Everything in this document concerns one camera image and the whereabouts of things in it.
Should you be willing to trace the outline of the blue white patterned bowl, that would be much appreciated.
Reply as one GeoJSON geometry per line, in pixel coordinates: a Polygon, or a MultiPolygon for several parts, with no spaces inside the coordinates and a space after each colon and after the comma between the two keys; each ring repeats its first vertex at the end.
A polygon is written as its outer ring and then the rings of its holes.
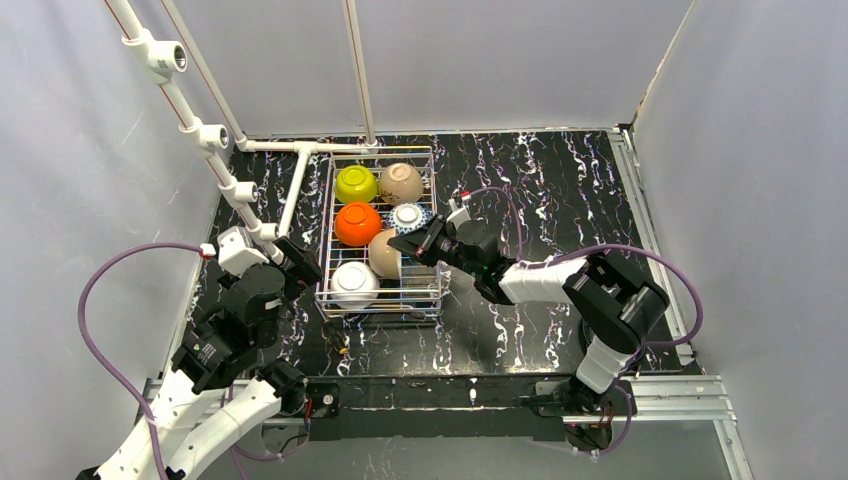
{"type": "Polygon", "coordinates": [[[395,206],[389,213],[388,225],[397,235],[405,235],[426,226],[433,218],[433,212],[417,203],[403,203],[395,206]]]}

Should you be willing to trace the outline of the white striped bottom bowl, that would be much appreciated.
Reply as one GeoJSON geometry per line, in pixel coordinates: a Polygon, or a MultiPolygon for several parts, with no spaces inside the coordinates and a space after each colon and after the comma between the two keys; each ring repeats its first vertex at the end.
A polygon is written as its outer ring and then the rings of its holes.
{"type": "Polygon", "coordinates": [[[396,236],[394,228],[383,230],[368,245],[368,263],[376,275],[390,280],[401,278],[401,253],[388,244],[396,236]]]}

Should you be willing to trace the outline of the white ceramic bowl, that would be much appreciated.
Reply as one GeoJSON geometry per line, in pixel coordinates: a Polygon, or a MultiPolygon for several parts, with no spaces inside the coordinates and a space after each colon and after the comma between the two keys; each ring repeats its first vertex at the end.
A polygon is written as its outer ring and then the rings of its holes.
{"type": "Polygon", "coordinates": [[[363,262],[341,264],[331,276],[331,297],[344,310],[368,308],[379,295],[380,282],[363,262]]]}
{"type": "Polygon", "coordinates": [[[347,204],[335,216],[335,236],[347,246],[366,246],[382,230],[383,222],[380,214],[367,203],[347,204]]]}

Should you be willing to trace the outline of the beige ceramic bowl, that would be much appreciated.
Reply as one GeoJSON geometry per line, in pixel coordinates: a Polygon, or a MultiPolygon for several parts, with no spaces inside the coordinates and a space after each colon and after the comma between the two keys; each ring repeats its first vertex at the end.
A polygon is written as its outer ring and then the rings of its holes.
{"type": "Polygon", "coordinates": [[[379,176],[380,197],[396,206],[420,200],[424,192],[420,173],[407,163],[393,163],[379,176]]]}

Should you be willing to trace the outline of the yellow-green plastic bowl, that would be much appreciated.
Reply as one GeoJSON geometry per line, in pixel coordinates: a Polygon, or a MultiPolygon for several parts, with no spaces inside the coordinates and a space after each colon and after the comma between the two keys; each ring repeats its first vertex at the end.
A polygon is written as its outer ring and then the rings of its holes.
{"type": "Polygon", "coordinates": [[[334,192],[343,204],[369,203],[378,195],[378,181],[364,166],[351,165],[338,172],[334,192]]]}

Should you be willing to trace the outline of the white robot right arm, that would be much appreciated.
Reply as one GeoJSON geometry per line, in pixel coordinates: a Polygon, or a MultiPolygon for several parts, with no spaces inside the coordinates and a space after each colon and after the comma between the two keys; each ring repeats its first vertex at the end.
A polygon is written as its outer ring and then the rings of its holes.
{"type": "Polygon", "coordinates": [[[421,265],[445,263],[463,271],[493,304],[575,307],[594,334],[571,380],[576,393],[606,393],[670,304],[665,290],[624,257],[626,245],[521,262],[502,254],[485,223],[469,220],[454,227],[440,216],[417,230],[399,230],[388,244],[421,265]]]}

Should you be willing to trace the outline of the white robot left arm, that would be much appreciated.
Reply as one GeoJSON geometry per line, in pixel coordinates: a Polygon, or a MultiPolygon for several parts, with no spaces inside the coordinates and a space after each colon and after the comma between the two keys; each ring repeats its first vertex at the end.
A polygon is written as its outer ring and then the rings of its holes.
{"type": "Polygon", "coordinates": [[[103,264],[84,286],[78,328],[95,359],[137,401],[140,420],[108,460],[79,473],[81,479],[196,479],[254,427],[277,415],[308,418],[314,409],[307,377],[291,363],[263,363],[275,343],[280,311],[291,308],[322,278],[314,252],[287,237],[275,241],[281,262],[250,249],[235,233],[216,246],[168,243],[221,265],[244,262],[219,282],[225,291],[184,335],[153,399],[137,389],[98,349],[88,330],[87,301],[97,281],[120,261],[164,244],[126,250],[103,264]]]}

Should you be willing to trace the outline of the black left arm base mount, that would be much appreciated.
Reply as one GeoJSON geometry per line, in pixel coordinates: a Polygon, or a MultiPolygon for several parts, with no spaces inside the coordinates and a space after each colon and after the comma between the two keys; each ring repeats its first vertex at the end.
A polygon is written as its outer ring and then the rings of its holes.
{"type": "Polygon", "coordinates": [[[309,383],[298,401],[261,425],[266,452],[272,457],[284,457],[304,446],[320,421],[339,416],[340,400],[340,389],[335,383],[309,383]]]}

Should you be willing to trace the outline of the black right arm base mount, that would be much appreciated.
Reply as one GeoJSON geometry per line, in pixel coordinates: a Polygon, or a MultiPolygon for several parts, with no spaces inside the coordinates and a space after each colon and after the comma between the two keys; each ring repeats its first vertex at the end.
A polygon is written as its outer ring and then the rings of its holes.
{"type": "Polygon", "coordinates": [[[594,417],[587,423],[566,422],[565,438],[578,452],[599,454],[613,443],[615,406],[608,394],[598,394],[579,380],[537,382],[518,405],[539,417],[594,417]]]}

